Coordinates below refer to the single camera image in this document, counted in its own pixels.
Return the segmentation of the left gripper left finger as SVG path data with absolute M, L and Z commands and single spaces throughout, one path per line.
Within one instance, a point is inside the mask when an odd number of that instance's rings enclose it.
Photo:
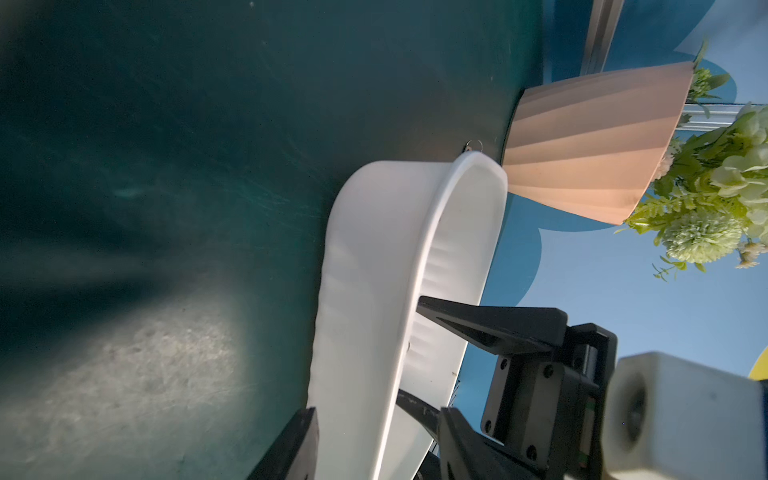
M 298 410 L 266 451 L 247 480 L 315 478 L 319 424 L 315 407 Z

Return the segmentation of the white oval storage box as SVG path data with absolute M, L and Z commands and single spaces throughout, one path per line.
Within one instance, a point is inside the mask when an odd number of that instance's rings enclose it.
M 432 439 L 397 395 L 446 406 L 467 347 L 417 303 L 480 302 L 506 200 L 505 171 L 480 152 L 377 161 L 345 182 L 326 229 L 308 386 L 318 478 L 416 474 Z

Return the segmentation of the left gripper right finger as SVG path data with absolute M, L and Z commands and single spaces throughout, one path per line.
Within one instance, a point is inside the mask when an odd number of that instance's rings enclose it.
M 415 479 L 536 479 L 528 468 L 491 447 L 456 408 L 442 408 L 440 455 L 428 454 Z

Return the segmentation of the red tag key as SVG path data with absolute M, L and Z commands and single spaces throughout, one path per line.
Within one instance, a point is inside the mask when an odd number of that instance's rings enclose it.
M 464 146 L 462 147 L 462 152 L 482 152 L 484 150 L 484 145 L 480 140 L 469 140 L 467 141 Z

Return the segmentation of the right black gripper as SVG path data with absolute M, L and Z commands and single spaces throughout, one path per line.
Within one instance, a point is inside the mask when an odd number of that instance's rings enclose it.
M 416 312 L 499 355 L 480 429 L 514 478 L 603 477 L 600 432 L 616 364 L 615 334 L 592 323 L 568 328 L 567 314 L 557 308 L 422 296 Z M 438 409 L 402 389 L 396 405 L 438 437 Z

